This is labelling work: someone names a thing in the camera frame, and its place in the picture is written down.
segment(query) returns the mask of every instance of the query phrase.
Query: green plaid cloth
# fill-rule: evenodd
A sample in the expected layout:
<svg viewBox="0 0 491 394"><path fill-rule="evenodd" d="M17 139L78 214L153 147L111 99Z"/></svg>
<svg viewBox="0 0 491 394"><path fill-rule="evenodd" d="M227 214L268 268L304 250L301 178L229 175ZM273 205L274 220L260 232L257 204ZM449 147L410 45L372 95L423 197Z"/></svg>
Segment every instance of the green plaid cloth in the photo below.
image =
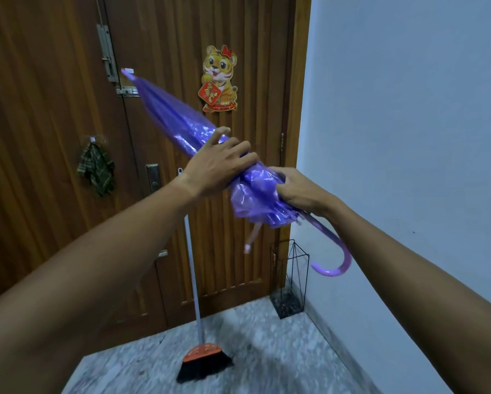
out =
<svg viewBox="0 0 491 394"><path fill-rule="evenodd" d="M83 151L77 172L87 178L99 196L114 190L114 162L97 144L90 143Z"/></svg>

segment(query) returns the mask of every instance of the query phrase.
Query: broom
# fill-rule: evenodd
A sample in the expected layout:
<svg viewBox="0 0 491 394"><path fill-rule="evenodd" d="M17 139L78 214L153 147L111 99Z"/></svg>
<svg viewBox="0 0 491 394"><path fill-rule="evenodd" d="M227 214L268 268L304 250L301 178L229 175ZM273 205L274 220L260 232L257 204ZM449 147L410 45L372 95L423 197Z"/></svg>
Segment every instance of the broom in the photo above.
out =
<svg viewBox="0 0 491 394"><path fill-rule="evenodd" d="M198 291L196 289L195 263L192 258L189 217L185 216L183 221L185 224L187 237L187 252L189 258L189 269L191 270L192 296L195 301L196 328L198 331L199 345L190 349L183 358L182 367L180 368L178 376L176 377L176 381L178 383L185 383L190 380L205 379L207 376L222 372L227 367L233 365L232 359L229 358L220 347L213 343L203 342L200 305L198 304Z"/></svg>

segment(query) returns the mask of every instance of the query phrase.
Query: floor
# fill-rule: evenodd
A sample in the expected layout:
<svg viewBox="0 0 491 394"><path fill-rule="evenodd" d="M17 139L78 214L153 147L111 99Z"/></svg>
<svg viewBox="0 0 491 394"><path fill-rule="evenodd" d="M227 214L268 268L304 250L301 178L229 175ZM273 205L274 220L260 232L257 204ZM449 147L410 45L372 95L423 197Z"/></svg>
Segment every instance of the floor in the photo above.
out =
<svg viewBox="0 0 491 394"><path fill-rule="evenodd" d="M268 297L203 320L206 341L234 366L176 383L196 343L194 322L83 358L63 394L360 393L360 386L307 314L279 319Z"/></svg>

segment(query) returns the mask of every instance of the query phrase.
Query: white broom handle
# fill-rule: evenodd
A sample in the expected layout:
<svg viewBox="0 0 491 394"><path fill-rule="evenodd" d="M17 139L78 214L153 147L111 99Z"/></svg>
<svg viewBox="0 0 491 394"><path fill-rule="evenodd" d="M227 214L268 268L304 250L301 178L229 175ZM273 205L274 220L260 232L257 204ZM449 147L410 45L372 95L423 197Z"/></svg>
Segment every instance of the white broom handle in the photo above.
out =
<svg viewBox="0 0 491 394"><path fill-rule="evenodd" d="M182 173L182 168L178 169L178 175ZM203 344L202 319L200 318L200 305L198 304L198 290L196 289L195 262L192 258L191 230L189 229L189 216L183 218L185 225L185 237L187 241L187 256L189 257L189 269L191 270L192 297L195 301L196 327L198 331L198 344Z"/></svg>

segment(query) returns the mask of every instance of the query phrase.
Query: person's right arm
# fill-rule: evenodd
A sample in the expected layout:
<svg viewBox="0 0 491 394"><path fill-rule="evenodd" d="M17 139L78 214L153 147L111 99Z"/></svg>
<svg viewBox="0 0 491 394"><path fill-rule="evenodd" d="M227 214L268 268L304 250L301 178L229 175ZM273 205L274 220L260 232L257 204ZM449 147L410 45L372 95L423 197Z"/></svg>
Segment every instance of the person's right arm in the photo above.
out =
<svg viewBox="0 0 491 394"><path fill-rule="evenodd" d="M277 191L325 217L404 330L455 392L491 393L491 303L372 225L296 169Z"/></svg>

